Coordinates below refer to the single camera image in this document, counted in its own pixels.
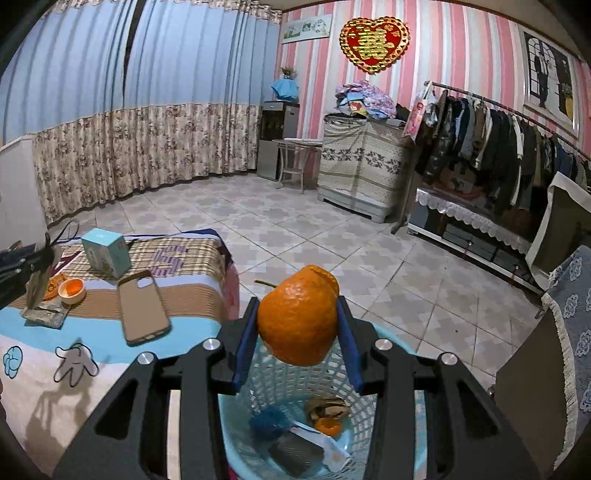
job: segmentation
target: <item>blue curtain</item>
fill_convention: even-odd
[[[37,22],[0,79],[4,142],[123,106],[136,1],[68,7]]]
[[[249,1],[239,10],[148,1],[129,59],[125,107],[271,100],[280,25],[261,18],[261,9]]]

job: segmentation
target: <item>cartoon glove print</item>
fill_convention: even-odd
[[[75,343],[69,349],[56,348],[56,355],[63,358],[61,365],[53,375],[54,382],[60,382],[69,376],[70,386],[75,387],[86,371],[91,377],[99,374],[99,366],[92,359],[92,352],[82,343]]]
[[[2,357],[2,363],[4,363],[4,373],[6,376],[8,378],[16,377],[22,363],[21,348],[18,345],[10,347],[8,352]]]

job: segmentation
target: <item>cartoon blanket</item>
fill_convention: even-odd
[[[135,347],[125,343],[116,281],[90,269],[79,240],[64,246],[57,268],[84,279],[87,295],[60,330],[25,323],[22,298],[0,310],[2,405],[10,428],[45,473],[52,473],[88,415],[141,352],[183,354],[238,316],[238,273],[215,231],[126,241],[133,265],[127,274],[152,271],[171,320],[167,335]],[[178,400],[173,393],[171,479],[178,478]]]

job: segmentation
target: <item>metal screw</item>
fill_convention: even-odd
[[[141,365],[149,365],[154,361],[154,354],[152,352],[143,352],[138,355],[137,360]]]
[[[441,361],[446,365],[455,365],[457,357],[453,353],[446,352],[441,356]]]
[[[217,338],[208,338],[203,342],[203,348],[213,352],[222,346],[222,343]]]
[[[392,348],[392,342],[387,338],[378,338],[374,345],[378,350],[382,351],[390,350]]]

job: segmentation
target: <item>framed picture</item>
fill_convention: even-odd
[[[574,58],[525,27],[519,27],[525,68],[525,107],[579,137],[579,99]]]
[[[287,22],[281,35],[281,43],[328,37],[331,24],[332,14]]]

